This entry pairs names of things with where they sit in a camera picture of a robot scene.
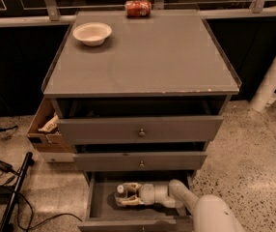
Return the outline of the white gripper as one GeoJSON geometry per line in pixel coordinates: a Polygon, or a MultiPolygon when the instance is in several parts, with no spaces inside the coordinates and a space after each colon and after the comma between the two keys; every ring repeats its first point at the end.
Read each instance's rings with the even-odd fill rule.
{"type": "Polygon", "coordinates": [[[116,197],[116,203],[120,207],[139,205],[148,206],[155,203],[155,186],[153,184],[141,185],[139,183],[124,183],[124,188],[126,194],[130,197],[116,197]]]}

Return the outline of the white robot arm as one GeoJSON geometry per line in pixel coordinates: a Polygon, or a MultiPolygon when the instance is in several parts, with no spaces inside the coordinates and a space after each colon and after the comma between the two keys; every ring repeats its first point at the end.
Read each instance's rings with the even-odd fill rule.
{"type": "Polygon", "coordinates": [[[122,183],[114,197],[119,207],[160,204],[179,212],[186,209],[194,232],[246,232],[225,201],[213,194],[198,197],[176,179],[167,185],[122,183]]]}

